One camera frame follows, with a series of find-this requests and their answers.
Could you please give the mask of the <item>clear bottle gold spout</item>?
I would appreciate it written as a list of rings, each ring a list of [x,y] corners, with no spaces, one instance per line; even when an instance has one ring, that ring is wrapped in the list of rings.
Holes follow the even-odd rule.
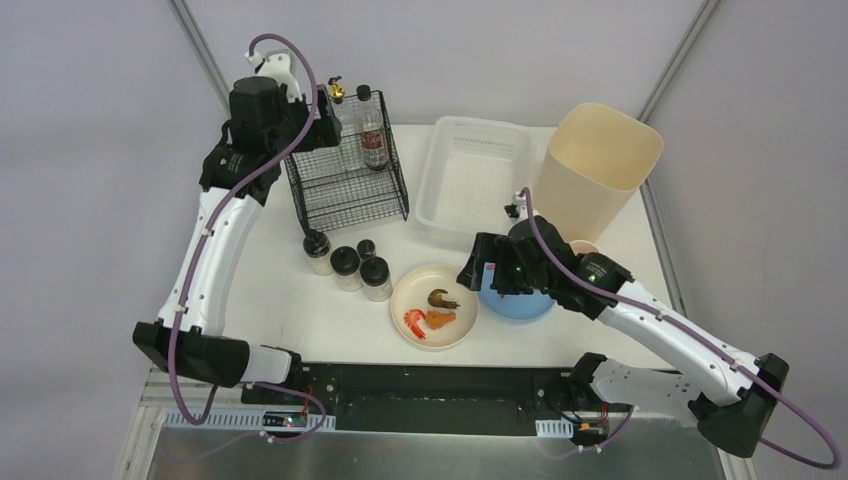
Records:
[[[338,146],[340,160],[345,171],[354,170],[356,167],[356,154],[351,135],[355,132],[353,113],[349,103],[345,100],[346,90],[341,84],[341,76],[333,76],[328,79],[328,92],[333,102],[335,115],[342,124],[341,142]]]

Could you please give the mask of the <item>dark sauce bottle red label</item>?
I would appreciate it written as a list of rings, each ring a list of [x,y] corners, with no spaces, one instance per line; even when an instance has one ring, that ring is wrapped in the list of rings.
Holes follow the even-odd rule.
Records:
[[[383,171],[388,167],[389,154],[378,95],[366,84],[357,87],[356,95],[357,131],[360,134],[364,163],[370,170]]]

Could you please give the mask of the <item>spice jar black lid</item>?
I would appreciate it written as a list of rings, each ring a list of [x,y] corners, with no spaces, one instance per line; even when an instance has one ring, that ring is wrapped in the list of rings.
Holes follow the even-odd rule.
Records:
[[[316,275],[328,276],[333,273],[330,260],[331,242],[325,233],[309,229],[302,242],[302,248],[307,257],[308,265]]]
[[[379,256],[362,261],[359,269],[366,297],[373,302],[384,302],[391,298],[393,286],[389,265]]]
[[[361,259],[356,249],[340,246],[330,255],[330,265],[339,287],[346,292],[355,292],[363,287],[359,273]]]

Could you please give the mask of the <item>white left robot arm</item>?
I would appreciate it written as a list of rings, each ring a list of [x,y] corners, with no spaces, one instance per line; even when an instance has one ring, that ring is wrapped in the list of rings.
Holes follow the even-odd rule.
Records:
[[[247,60],[255,73],[235,82],[230,117],[203,161],[198,214],[177,280],[156,320],[137,323],[132,335],[162,371],[226,388],[282,383],[293,362],[286,350],[224,334],[239,258],[281,175],[278,164],[263,167],[292,141],[305,152],[340,140],[325,87],[317,88],[315,116],[308,116],[291,52],[254,53]]]

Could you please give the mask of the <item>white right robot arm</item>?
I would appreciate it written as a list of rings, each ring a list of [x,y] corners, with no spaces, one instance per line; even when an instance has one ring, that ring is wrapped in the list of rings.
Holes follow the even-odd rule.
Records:
[[[611,327],[672,366],[670,373],[585,353],[569,381],[605,403],[634,405],[694,427],[715,447],[750,458],[777,404],[787,363],[756,357],[669,309],[629,270],[599,252],[576,253],[556,228],[524,207],[506,206],[506,235],[480,232],[457,283],[504,295],[541,293]]]

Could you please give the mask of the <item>blue round plate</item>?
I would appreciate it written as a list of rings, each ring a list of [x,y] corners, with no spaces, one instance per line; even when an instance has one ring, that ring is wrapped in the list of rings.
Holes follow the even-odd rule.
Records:
[[[483,288],[478,299],[503,322],[523,325],[536,321],[549,312],[556,302],[548,295],[535,291],[531,295],[501,295],[493,287],[495,270],[483,272]]]

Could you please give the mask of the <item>pink cup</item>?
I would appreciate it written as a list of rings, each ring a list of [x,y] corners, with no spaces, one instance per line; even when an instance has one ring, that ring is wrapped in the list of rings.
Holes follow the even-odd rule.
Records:
[[[586,240],[572,240],[569,243],[572,251],[576,255],[584,255],[589,253],[598,253],[598,247],[589,241]]]

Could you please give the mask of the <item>brown toy shrimp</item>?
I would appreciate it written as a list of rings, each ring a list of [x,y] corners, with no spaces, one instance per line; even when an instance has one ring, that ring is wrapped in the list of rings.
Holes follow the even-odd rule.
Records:
[[[447,290],[444,289],[434,289],[431,291],[427,297],[427,302],[431,307],[441,308],[445,310],[456,310],[460,307],[460,304],[456,301],[449,300],[445,298],[445,295],[448,294]]]

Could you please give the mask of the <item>white plastic perforated basket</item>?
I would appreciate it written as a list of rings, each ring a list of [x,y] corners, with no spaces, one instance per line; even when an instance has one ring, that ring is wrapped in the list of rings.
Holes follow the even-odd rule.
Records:
[[[452,239],[504,233],[505,206],[531,183],[536,149],[529,128],[470,117],[437,120],[424,160],[414,213]]]

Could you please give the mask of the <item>cream round plate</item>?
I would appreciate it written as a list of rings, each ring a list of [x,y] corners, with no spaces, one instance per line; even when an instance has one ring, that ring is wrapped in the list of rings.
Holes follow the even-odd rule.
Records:
[[[479,301],[456,282],[457,275],[451,267],[423,266],[394,284],[390,314],[401,338],[435,351],[456,346],[472,332]]]

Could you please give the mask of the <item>orange fried food piece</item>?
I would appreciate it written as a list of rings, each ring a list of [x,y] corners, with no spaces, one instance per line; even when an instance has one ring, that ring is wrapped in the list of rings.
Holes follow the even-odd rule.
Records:
[[[456,320],[455,312],[441,312],[436,310],[428,311],[425,316],[425,322],[430,329],[438,330]]]

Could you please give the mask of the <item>red toy shrimp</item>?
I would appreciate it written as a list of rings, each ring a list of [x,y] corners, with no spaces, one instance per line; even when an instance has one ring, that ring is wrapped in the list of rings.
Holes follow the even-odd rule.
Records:
[[[419,340],[425,340],[426,334],[421,329],[419,322],[421,320],[426,319],[426,314],[424,311],[420,309],[412,309],[407,311],[404,314],[404,323],[410,329],[410,331],[415,335]]]

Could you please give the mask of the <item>small dark taped spice jar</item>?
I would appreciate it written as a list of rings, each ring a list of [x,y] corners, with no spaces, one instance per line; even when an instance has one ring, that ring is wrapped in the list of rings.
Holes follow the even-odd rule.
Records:
[[[376,244],[371,239],[363,239],[357,243],[356,250],[361,261],[376,256]]]

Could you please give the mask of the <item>beige plastic waste bin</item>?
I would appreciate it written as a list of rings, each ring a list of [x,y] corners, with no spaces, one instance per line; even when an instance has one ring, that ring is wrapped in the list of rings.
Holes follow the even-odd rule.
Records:
[[[533,208],[566,240],[597,241],[645,182],[664,149],[652,127],[600,103],[574,107],[552,134]]]

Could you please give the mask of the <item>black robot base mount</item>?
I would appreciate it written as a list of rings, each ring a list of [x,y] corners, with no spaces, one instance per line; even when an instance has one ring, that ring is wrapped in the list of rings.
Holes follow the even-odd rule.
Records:
[[[570,368],[295,365],[281,384],[245,387],[247,405],[291,406],[344,432],[529,437],[548,420],[595,422],[606,408]]]

